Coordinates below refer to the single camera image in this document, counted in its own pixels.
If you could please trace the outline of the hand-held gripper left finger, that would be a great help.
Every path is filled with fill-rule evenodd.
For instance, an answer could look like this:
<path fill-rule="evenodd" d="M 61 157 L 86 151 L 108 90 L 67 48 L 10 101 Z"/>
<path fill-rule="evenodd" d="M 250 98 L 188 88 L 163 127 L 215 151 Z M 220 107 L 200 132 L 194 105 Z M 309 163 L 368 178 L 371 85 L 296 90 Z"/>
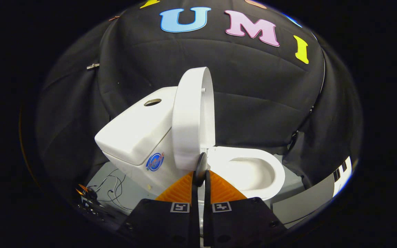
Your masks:
<path fill-rule="evenodd" d="M 142 199 L 117 230 L 126 247 L 199 247 L 200 220 L 194 173 L 156 199 Z"/>

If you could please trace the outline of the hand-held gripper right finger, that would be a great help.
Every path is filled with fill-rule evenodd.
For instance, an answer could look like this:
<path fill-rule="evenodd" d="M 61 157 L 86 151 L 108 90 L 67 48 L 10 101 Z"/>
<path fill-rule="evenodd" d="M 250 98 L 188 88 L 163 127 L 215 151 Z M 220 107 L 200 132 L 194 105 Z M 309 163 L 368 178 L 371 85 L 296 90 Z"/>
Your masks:
<path fill-rule="evenodd" d="M 285 225 L 261 198 L 248 198 L 215 172 L 206 171 L 206 247 L 274 248 L 286 232 Z"/>

